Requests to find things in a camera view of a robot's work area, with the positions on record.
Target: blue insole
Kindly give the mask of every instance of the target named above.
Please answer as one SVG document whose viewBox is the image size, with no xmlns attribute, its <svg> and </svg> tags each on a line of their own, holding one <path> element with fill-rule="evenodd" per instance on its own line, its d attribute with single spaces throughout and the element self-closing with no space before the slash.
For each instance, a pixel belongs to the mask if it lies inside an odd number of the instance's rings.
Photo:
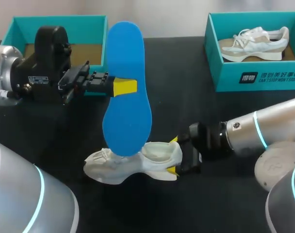
<svg viewBox="0 0 295 233">
<path fill-rule="evenodd" d="M 106 46 L 109 74 L 137 80 L 137 92 L 110 99 L 102 123 L 103 134 L 115 154 L 132 156 L 146 143 L 152 126 L 143 37 L 135 24 L 119 22 L 109 30 Z"/>
</svg>

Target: black tabletop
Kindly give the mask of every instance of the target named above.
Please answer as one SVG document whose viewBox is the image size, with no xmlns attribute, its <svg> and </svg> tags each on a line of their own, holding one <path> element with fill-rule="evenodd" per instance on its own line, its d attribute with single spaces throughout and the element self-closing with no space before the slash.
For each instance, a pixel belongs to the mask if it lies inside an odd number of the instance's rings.
<svg viewBox="0 0 295 233">
<path fill-rule="evenodd" d="M 145 51 L 150 141 L 170 141 L 199 120 L 229 120 L 295 98 L 295 91 L 215 93 L 203 37 L 145 39 Z M 80 207 L 78 233 L 269 232 L 267 193 L 253 174 L 258 155 L 206 162 L 202 174 L 176 182 L 135 174 L 112 186 L 86 177 L 83 160 L 105 147 L 107 104 L 84 97 L 69 106 L 0 107 L 0 142 L 71 188 Z"/>
</svg>

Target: sticker label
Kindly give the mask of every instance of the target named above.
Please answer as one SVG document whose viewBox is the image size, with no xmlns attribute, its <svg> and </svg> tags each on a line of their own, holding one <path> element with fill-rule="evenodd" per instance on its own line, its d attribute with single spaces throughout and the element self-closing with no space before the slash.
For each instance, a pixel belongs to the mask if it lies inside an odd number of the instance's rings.
<svg viewBox="0 0 295 233">
<path fill-rule="evenodd" d="M 254 83 L 258 72 L 244 72 L 241 75 L 239 83 Z"/>
<path fill-rule="evenodd" d="M 48 84 L 49 78 L 44 76 L 28 76 L 31 84 Z"/>
</svg>

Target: blue led ring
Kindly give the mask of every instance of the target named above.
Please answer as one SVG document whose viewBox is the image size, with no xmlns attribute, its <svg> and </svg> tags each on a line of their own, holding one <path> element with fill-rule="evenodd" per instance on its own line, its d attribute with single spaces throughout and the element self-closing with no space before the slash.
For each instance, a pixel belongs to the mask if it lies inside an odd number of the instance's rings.
<svg viewBox="0 0 295 233">
<path fill-rule="evenodd" d="M 39 197 L 39 202 L 37 203 L 37 206 L 36 206 L 36 209 L 35 209 L 35 212 L 30 220 L 30 222 L 28 223 L 28 225 L 26 226 L 26 228 L 24 229 L 24 231 L 22 233 L 28 233 L 29 230 L 31 229 L 31 227 L 33 226 L 39 212 L 40 212 L 40 209 L 41 209 L 41 206 L 42 206 L 42 203 L 43 203 L 43 198 L 44 198 L 44 189 L 45 189 L 45 186 L 44 186 L 44 178 L 43 178 L 43 174 L 41 172 L 41 170 L 35 166 L 35 168 L 38 170 L 39 174 L 40 174 L 40 179 L 41 179 L 41 191 L 40 191 L 40 197 Z"/>
<path fill-rule="evenodd" d="M 267 148 L 267 144 L 265 143 L 265 140 L 263 138 L 263 135 L 261 133 L 261 130 L 260 130 L 260 127 L 259 127 L 259 124 L 258 124 L 258 117 L 256 115 L 256 111 L 254 112 L 253 114 L 253 119 L 254 119 L 254 124 L 255 124 L 255 128 L 256 128 L 256 131 L 258 132 L 258 135 L 260 137 L 260 140 L 263 144 L 263 146 L 265 147 L 265 149 Z"/>
</svg>

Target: sneaker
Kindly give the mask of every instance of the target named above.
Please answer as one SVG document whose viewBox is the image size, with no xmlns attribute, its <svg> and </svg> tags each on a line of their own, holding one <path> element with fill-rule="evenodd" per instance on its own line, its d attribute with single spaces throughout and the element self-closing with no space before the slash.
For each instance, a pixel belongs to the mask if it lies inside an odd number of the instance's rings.
<svg viewBox="0 0 295 233">
<path fill-rule="evenodd" d="M 241 62 L 249 56 L 280 61 L 288 42 L 289 29 L 286 27 L 270 32 L 257 27 L 244 29 L 233 38 L 219 40 L 219 46 L 222 57 L 232 62 Z"/>
<path fill-rule="evenodd" d="M 85 161 L 85 174 L 101 183 L 120 184 L 138 172 L 157 180 L 176 180 L 176 175 L 166 169 L 181 163 L 182 151 L 177 142 L 148 142 L 140 152 L 130 157 L 121 157 L 110 149 L 102 149 Z"/>
</svg>

